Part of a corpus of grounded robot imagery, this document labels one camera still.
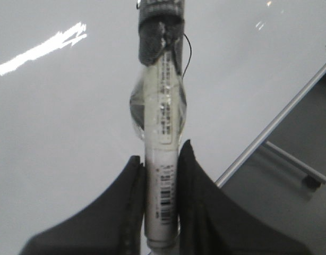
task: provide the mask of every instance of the black cord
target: black cord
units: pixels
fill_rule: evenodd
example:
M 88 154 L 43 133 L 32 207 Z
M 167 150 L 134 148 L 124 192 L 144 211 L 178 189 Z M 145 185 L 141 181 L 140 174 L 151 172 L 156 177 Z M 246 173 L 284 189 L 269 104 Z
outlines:
M 187 65 L 186 65 L 185 69 L 184 69 L 184 72 L 183 72 L 183 75 L 182 75 L 182 79 L 184 78 L 185 72 L 186 72 L 186 70 L 187 70 L 188 67 L 189 67 L 190 60 L 191 60 L 191 56 L 192 56 L 192 54 L 193 54 L 193 49 L 192 49 L 192 47 L 191 47 L 191 43 L 190 43 L 190 40 L 189 40 L 188 36 L 186 36 L 186 34 L 184 34 L 184 37 L 185 37 L 185 39 L 188 41 L 188 44 L 189 44 L 189 50 L 190 50 L 190 55 L 189 55 L 188 63 L 187 63 Z

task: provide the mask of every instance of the black string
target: black string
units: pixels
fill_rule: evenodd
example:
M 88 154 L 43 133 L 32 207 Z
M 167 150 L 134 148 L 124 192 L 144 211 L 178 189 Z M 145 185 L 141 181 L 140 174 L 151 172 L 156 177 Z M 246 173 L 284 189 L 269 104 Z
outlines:
M 183 72 L 183 75 L 182 75 L 182 79 L 184 78 L 185 72 L 186 72 L 186 70 L 187 70 L 188 67 L 189 67 L 190 60 L 191 60 L 191 56 L 192 56 L 192 54 L 193 54 L 193 49 L 192 49 L 192 47 L 191 47 L 191 43 L 190 43 L 190 40 L 189 40 L 188 36 L 186 36 L 186 34 L 184 34 L 184 37 L 185 37 L 185 39 L 188 41 L 188 44 L 189 44 L 189 50 L 190 50 L 190 55 L 189 55 L 188 63 L 187 63 L 187 65 L 186 65 L 185 69 L 184 69 L 184 72 Z

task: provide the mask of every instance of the gray floor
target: gray floor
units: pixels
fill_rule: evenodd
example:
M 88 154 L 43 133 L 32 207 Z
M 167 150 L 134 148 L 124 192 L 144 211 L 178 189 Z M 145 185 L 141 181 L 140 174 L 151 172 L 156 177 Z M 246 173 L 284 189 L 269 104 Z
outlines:
M 326 175 L 326 75 L 268 140 Z M 260 147 L 222 189 L 266 224 L 326 255 L 326 185 L 311 190 L 305 176 Z

